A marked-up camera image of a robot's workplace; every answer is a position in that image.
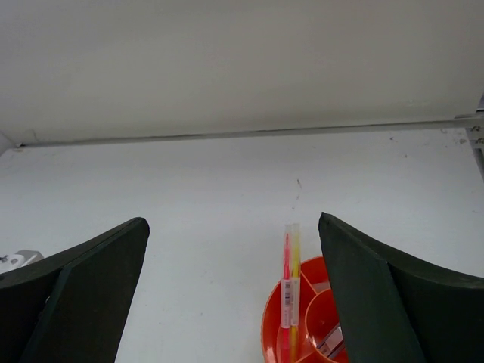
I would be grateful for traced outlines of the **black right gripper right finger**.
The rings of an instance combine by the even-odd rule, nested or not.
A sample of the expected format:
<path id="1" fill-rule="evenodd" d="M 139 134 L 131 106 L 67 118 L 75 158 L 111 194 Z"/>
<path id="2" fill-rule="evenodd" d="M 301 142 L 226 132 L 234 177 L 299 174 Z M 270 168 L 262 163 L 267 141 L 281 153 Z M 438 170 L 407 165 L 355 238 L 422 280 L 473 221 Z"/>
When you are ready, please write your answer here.
<path id="1" fill-rule="evenodd" d="M 481 362 L 483 279 L 322 213 L 321 251 L 351 362 Z"/>

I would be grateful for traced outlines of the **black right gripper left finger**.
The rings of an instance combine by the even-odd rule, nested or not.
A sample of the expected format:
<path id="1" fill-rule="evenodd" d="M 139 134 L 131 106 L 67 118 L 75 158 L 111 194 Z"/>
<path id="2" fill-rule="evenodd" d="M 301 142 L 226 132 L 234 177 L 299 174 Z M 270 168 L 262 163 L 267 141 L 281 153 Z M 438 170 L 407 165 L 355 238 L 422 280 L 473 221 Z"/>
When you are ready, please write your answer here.
<path id="1" fill-rule="evenodd" d="M 1 360 L 114 362 L 149 235 L 133 218 L 1 274 Z"/>

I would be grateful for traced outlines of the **small pink white stapler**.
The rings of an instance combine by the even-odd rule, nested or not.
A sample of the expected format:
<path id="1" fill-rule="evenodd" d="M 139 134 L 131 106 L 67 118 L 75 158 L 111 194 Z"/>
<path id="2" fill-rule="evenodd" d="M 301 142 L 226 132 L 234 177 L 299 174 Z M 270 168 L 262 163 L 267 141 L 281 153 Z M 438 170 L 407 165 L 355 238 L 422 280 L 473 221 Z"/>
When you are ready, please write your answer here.
<path id="1" fill-rule="evenodd" d="M 344 348 L 343 332 L 339 324 L 317 345 L 317 350 L 329 359 L 336 358 Z"/>

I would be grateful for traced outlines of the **thin yellow highlighter pen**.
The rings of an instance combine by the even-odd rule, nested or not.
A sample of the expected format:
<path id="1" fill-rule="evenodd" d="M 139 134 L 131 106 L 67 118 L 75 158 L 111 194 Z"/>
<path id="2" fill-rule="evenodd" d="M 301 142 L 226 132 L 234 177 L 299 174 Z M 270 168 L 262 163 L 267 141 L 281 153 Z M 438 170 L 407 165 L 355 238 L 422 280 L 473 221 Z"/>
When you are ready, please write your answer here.
<path id="1" fill-rule="evenodd" d="M 300 305 L 300 225 L 291 226 L 291 320 L 290 320 L 290 361 L 295 362 L 299 346 L 299 305 Z"/>

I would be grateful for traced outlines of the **thin pink highlighter pen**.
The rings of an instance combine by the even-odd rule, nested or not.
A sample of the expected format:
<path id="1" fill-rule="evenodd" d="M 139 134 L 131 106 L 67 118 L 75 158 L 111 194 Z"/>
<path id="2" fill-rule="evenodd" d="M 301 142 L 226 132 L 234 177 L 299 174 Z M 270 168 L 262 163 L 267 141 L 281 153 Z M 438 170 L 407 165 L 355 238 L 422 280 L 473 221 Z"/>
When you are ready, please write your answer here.
<path id="1" fill-rule="evenodd" d="M 284 229 L 283 273 L 281 278 L 281 362 L 290 361 L 292 225 Z"/>

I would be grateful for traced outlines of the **orange round container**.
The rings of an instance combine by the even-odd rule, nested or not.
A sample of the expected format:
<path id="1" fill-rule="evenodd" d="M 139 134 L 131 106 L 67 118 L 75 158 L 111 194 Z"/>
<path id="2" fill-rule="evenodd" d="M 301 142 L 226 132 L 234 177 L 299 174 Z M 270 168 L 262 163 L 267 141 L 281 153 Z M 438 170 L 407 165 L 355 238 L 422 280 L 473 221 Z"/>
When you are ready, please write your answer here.
<path id="1" fill-rule="evenodd" d="M 313 257 L 300 265 L 299 326 L 296 354 L 282 357 L 281 344 L 289 334 L 281 328 L 281 284 L 271 292 L 262 314 L 261 346 L 265 362 L 348 362 L 342 349 L 334 358 L 328 358 L 317 345 L 339 324 L 334 296 L 330 289 L 324 258 Z"/>

